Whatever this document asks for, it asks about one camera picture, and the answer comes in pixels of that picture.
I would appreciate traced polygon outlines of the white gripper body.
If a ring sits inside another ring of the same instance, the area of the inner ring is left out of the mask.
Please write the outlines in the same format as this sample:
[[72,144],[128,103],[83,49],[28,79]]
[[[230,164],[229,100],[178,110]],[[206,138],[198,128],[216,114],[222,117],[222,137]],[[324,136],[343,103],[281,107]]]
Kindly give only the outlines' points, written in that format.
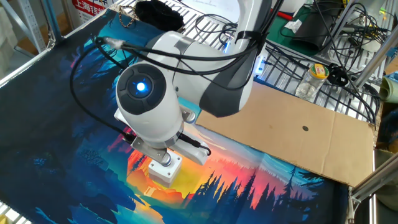
[[163,166],[171,163],[169,149],[199,165],[208,158],[207,145],[184,130],[185,123],[178,108],[155,108],[140,115],[119,108],[114,117],[135,132],[136,138],[131,146]]

